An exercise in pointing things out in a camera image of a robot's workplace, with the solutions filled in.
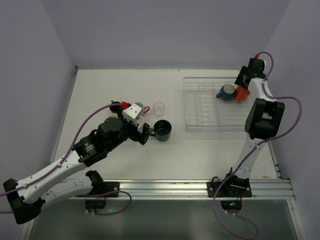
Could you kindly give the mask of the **pink dotted ceramic mug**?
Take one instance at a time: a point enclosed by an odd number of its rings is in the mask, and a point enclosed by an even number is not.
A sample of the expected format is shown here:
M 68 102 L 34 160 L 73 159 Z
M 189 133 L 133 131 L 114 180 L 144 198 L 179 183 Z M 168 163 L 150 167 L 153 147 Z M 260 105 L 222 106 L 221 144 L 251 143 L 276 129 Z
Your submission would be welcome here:
M 145 115 L 147 112 L 150 111 L 150 106 L 148 105 L 144 106 L 141 102 L 136 102 L 135 104 L 141 107 L 141 116 Z

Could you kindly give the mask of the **orange ceramic mug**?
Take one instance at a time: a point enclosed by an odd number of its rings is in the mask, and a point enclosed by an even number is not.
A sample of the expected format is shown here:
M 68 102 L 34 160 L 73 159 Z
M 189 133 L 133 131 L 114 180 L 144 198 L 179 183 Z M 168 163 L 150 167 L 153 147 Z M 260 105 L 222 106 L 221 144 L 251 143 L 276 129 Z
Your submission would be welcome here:
M 247 88 L 238 85 L 237 88 L 235 89 L 234 99 L 237 102 L 244 102 L 249 95 L 250 95 L 250 91 Z

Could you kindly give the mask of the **dark green ceramic mug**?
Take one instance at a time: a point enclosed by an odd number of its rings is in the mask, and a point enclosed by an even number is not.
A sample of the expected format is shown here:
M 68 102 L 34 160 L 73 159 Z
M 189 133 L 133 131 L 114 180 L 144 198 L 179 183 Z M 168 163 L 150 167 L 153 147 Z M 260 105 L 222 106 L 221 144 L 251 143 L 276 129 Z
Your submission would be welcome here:
M 172 125 L 165 119 L 158 120 L 154 126 L 150 136 L 155 137 L 159 142 L 166 142 L 172 132 Z

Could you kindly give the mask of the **clear glass cup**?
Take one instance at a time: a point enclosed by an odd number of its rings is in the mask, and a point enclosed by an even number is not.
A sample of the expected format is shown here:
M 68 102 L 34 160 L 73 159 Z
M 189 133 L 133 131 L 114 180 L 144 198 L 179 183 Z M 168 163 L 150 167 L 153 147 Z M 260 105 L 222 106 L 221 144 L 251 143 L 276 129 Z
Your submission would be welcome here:
M 153 104 L 152 110 L 155 116 L 161 117 L 165 111 L 165 104 L 163 102 L 157 101 Z

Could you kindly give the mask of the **white ceramic cup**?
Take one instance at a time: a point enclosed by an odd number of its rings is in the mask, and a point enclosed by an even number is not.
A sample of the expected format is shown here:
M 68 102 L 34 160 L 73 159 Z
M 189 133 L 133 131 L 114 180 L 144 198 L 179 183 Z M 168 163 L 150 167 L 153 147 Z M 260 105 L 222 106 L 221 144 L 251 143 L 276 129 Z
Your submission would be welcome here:
M 112 114 L 108 115 L 106 118 L 107 118 L 107 119 L 109 119 L 109 118 L 118 118 L 118 115 L 117 115 L 116 113 L 112 113 Z M 137 120 L 137 126 L 138 126 L 138 128 L 141 128 L 144 123 L 145 123 L 145 121 L 144 121 L 143 117 L 141 116 L 141 117 Z

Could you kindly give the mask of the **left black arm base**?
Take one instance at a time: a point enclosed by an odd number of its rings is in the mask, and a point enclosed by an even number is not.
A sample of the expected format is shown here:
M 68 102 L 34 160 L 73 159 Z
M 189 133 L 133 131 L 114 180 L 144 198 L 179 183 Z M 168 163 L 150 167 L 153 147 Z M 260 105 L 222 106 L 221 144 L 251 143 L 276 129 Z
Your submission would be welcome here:
M 120 190 L 118 181 L 104 181 L 96 170 L 90 170 L 85 174 L 91 180 L 93 189 L 89 192 L 89 196 L 102 195 L 112 191 Z M 84 207 L 87 211 L 98 213 L 101 212 L 107 205 L 107 196 L 104 200 L 85 200 Z

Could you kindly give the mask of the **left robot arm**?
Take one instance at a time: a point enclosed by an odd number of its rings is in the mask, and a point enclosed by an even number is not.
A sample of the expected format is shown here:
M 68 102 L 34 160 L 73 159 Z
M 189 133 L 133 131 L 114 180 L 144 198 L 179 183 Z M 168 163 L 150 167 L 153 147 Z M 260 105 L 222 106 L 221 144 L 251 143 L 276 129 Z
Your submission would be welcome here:
M 68 177 L 105 159 L 128 139 L 145 145 L 151 132 L 147 123 L 139 126 L 132 121 L 108 118 L 72 145 L 61 159 L 25 179 L 5 181 L 3 187 L 16 223 L 27 223 L 44 208 L 65 199 L 105 194 L 107 188 L 96 170 L 73 180 Z

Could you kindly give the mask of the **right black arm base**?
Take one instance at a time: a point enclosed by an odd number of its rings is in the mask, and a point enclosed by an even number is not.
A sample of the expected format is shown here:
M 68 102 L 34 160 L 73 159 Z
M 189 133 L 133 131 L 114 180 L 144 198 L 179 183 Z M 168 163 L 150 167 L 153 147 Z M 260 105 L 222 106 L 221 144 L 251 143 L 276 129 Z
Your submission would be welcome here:
M 208 197 L 213 198 L 217 193 L 218 198 L 233 198 L 233 200 L 222 200 L 220 205 L 227 212 L 239 213 L 243 206 L 242 199 L 253 196 L 249 179 L 232 176 L 225 184 L 222 182 L 223 180 L 214 176 L 206 183 Z

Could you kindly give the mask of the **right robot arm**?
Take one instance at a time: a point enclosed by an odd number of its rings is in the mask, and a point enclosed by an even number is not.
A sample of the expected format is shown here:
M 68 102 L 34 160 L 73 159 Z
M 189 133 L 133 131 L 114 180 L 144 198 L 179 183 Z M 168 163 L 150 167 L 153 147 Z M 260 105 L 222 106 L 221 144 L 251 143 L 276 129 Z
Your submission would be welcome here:
M 265 62 L 256 55 L 243 66 L 236 78 L 235 100 L 243 102 L 251 97 L 252 107 L 244 124 L 247 133 L 238 161 L 225 176 L 221 188 L 227 197 L 251 197 L 252 168 L 266 144 L 277 135 L 285 104 L 272 98 L 266 84 Z

